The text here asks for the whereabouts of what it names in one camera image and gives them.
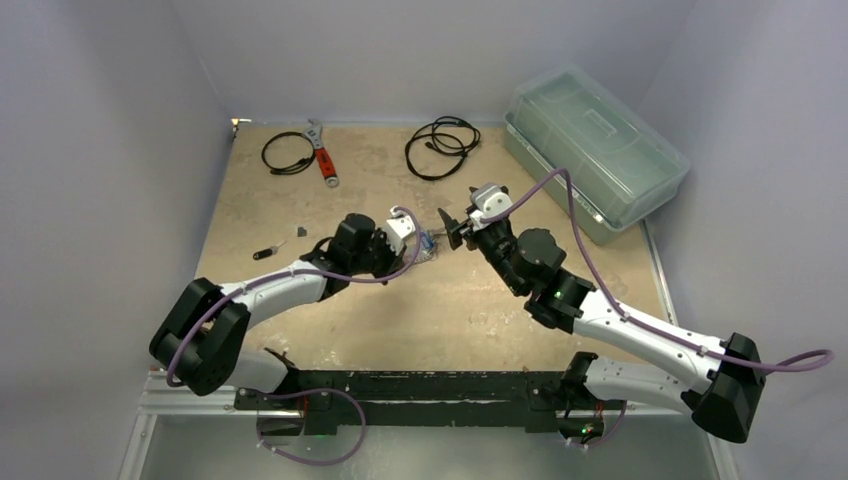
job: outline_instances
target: small screwdriver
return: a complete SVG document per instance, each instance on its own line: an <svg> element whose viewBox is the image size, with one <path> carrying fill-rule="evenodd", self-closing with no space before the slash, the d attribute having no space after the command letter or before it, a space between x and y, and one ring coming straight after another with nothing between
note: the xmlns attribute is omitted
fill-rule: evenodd
<svg viewBox="0 0 848 480"><path fill-rule="evenodd" d="M270 257L271 255L276 255L277 250L279 250L280 247L282 247L283 244L285 244L285 243L286 243L286 241L283 240L282 242L280 242L276 245L272 245L272 246L266 248L265 250L259 250L258 252L253 254L253 259L254 260L262 260L263 258Z"/></svg>

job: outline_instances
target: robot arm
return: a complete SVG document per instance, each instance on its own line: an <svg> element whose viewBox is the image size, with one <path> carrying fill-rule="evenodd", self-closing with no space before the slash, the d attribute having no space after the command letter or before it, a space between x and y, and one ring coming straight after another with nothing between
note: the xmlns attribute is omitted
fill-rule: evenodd
<svg viewBox="0 0 848 480"><path fill-rule="evenodd" d="M505 187L489 183L472 189L471 202L468 218L461 223L439 210L452 249L463 243L469 250L479 249L513 295L528 297L524 309L545 327L609 343L650 364L578 353L569 367L570 394L691 412L696 424L716 436L731 441L747 438L765 385L762 372L708 357L620 317L591 282L561 267L566 254L548 230L532 228L516 237L508 218L495 220L512 206ZM733 334L725 341L619 305L666 334L759 362L756 345L742 335Z"/></svg>
<svg viewBox="0 0 848 480"><path fill-rule="evenodd" d="M516 237L508 218L494 220L512 205L505 187L488 184L474 189L471 201L467 219L461 223L439 210L451 248L465 244L469 250L479 249L510 291L527 298L525 310L545 327L598 339L649 363L618 363L578 352L568 369L561 376L557 374L556 387L528 387L530 397L538 395L544 405L564 405L566 409L607 400L662 406L691 412L697 425L720 438L745 441L765 385L762 372L702 355L619 317L591 282L562 268L566 254L548 230L529 229ZM404 216L389 219L380 229L370 218L351 214L333 237L322 240L276 275L271 274L277 280L223 285L205 278L194 280L157 331L150 353L169 365L185 343L175 373L197 395L209 394L225 384L261 392L297 392L302 387L297 377L304 372L276 352L242 352L246 332L290 308L329 298L348 286L350 276L383 278L399 271L404 240L413 234L413 222ZM294 274L303 271L320 274ZM230 294L233 297L217 310L214 323L186 342L190 329L211 306L230 298ZM627 305L621 307L668 335L725 355L759 361L756 345L742 335L733 334L724 341L670 325ZM431 385L430 380L422 381Z"/></svg>
<svg viewBox="0 0 848 480"><path fill-rule="evenodd" d="M414 227L406 215L394 215L383 228L360 214L350 214L332 237L291 265L270 274L282 277L262 283L258 279L215 285L198 278L186 287L150 342L150 354L168 365L188 331L216 302L238 289L242 293L227 302L214 323L200 330L179 358L176 375L197 395L207 395L222 385L274 391L291 364L275 352L242 351L248 330L290 308L325 300L344 290L349 281L338 276L391 275L403 267L404 241ZM285 271L318 271L322 274L275 275Z"/></svg>

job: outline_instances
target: gray wall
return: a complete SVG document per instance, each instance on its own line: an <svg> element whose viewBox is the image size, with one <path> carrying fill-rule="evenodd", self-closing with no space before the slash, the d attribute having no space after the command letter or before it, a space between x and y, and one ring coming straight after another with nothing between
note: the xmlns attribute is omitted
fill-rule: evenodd
<svg viewBox="0 0 848 480"><path fill-rule="evenodd" d="M174 4L231 116L491 121L567 60L635 107L695 0Z"/></svg>
<svg viewBox="0 0 848 480"><path fill-rule="evenodd" d="M654 218L680 323L771 361L837 352L769 377L734 450L746 479L848 472L846 18L840 0L700 0L640 109L694 165Z"/></svg>
<svg viewBox="0 0 848 480"><path fill-rule="evenodd" d="M167 0L0 7L0 465L115 478L228 120Z"/></svg>

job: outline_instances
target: translucent container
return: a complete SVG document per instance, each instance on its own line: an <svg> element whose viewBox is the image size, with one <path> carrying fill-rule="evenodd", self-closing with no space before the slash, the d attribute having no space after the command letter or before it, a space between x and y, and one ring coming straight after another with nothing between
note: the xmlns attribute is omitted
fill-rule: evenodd
<svg viewBox="0 0 848 480"><path fill-rule="evenodd" d="M690 163L575 66L515 90L505 116L615 230L671 200Z"/></svg>
<svg viewBox="0 0 848 480"><path fill-rule="evenodd" d="M550 162L545 160L510 124L506 125L504 148L536 180L544 177L553 169ZM565 186L565 180L557 177L546 183L544 189L560 208L568 211L568 189ZM576 189L574 191L574 213L580 229L597 245L606 245L627 230L627 227L616 228L611 226L604 216Z"/></svg>

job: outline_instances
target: wooden work surface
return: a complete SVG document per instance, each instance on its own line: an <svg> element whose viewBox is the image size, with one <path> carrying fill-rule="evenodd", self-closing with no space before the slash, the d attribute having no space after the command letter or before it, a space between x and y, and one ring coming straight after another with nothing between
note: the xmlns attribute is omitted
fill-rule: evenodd
<svg viewBox="0 0 848 480"><path fill-rule="evenodd" d="M198 276L215 283L245 280L287 266L335 232L350 212L378 225L389 208L410 208L425 229L441 227L436 208L462 217L468 187L492 181L513 198L534 181L503 149L503 129L482 129L481 145L455 175L425 182L406 168L403 148L414 128L329 127L323 139L341 184L324 185L318 165L294 176L273 176L260 151L274 134L293 128L244 127L238 132ZM308 144L284 139L268 150L268 161L285 166L308 156ZM419 171L438 174L454 159L419 141L412 149ZM551 230L567 253L565 267L590 278L575 245L569 219L540 192L511 217L518 235L531 227ZM302 226L307 236L298 238ZM276 256L253 252L285 240ZM593 260L613 293L624 302L664 318L648 248L638 227L604 247L588 238ZM574 352L589 350L620 360L633 357L609 345L548 330L522 309L479 252L451 251L414 266L387 286L351 285L320 303L297 307L248 333L246 348L288 350L301 368L387 370L561 370Z"/></svg>

